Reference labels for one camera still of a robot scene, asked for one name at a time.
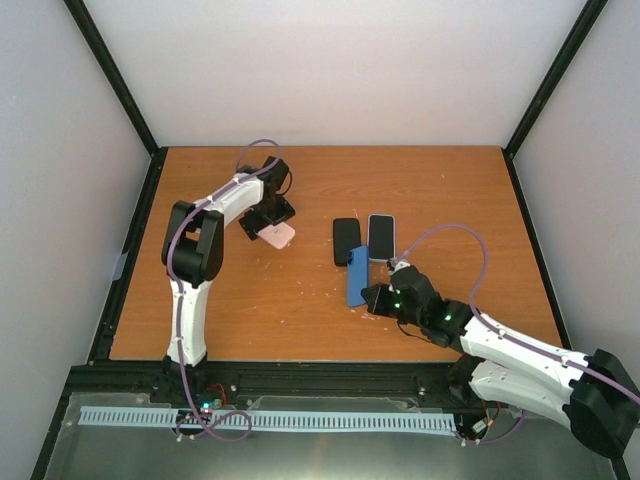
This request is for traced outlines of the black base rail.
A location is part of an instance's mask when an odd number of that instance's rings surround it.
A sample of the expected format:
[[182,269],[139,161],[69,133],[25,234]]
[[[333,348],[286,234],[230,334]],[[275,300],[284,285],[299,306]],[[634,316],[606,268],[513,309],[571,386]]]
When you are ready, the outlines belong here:
[[[424,409],[479,411],[450,390],[451,363],[334,363],[208,361],[187,373],[197,406],[220,399],[246,409],[264,396],[390,398]],[[160,361],[96,361],[70,370],[63,389],[73,393],[141,393],[154,403],[187,404],[179,369]]]

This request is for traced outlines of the pink phone case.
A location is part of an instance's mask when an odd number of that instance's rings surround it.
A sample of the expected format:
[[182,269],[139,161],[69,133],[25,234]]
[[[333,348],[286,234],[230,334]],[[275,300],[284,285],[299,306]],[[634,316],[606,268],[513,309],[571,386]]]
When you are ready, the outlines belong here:
[[268,225],[257,232],[257,236],[260,239],[278,250],[286,248],[295,237],[295,234],[295,229],[286,222]]

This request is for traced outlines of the right black frame post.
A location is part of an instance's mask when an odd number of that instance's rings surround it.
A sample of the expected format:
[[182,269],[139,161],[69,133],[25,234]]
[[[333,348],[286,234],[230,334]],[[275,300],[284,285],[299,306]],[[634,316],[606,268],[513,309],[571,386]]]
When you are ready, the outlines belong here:
[[607,0],[588,0],[584,3],[509,141],[503,148],[506,161],[514,160],[607,4]]

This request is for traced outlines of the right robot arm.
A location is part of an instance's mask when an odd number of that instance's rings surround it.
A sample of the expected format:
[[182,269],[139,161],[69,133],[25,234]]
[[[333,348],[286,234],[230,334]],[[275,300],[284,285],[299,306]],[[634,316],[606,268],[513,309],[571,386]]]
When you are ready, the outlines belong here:
[[432,344],[460,353],[470,370],[460,398],[515,406],[564,426],[602,457],[623,456],[639,424],[639,389],[614,354],[567,350],[513,330],[442,298],[406,262],[392,270],[389,283],[360,295],[369,312],[416,326]]

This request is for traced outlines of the black frame post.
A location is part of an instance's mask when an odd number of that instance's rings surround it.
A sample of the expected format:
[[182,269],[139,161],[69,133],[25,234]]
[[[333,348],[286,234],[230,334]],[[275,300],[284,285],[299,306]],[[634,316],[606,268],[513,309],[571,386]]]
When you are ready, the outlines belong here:
[[81,0],[64,0],[63,3],[110,84],[142,145],[150,156],[154,156],[159,150],[159,146],[88,7]]
[[607,4],[607,0],[588,0],[584,3],[509,141],[503,148],[506,161],[514,160]]

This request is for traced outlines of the black phone case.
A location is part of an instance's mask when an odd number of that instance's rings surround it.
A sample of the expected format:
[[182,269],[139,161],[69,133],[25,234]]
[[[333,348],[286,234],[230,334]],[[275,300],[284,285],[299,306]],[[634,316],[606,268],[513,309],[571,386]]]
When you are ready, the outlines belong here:
[[357,218],[333,220],[333,259],[336,266],[345,267],[349,252],[361,244],[361,228]]

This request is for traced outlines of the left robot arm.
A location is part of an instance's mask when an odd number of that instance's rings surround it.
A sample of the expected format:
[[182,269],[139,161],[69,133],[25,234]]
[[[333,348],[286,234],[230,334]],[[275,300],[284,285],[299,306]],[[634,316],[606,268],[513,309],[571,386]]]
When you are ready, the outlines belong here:
[[186,402],[201,400],[208,378],[193,366],[207,353],[205,322],[208,294],[221,270],[224,231],[237,220],[251,240],[262,239],[276,249],[295,236],[287,224],[295,209],[280,191],[291,176],[284,160],[270,156],[261,168],[243,166],[231,180],[196,202],[178,201],[171,209],[161,260],[170,278],[172,330],[169,359],[183,366],[172,388]]

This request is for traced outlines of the left black frame post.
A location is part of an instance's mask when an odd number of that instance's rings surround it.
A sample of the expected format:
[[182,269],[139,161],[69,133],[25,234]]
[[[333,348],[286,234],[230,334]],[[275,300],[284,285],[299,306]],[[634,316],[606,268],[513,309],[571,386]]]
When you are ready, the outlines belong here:
[[159,150],[159,146],[88,7],[81,0],[64,0],[63,3],[110,84],[142,145],[150,156],[154,156]]

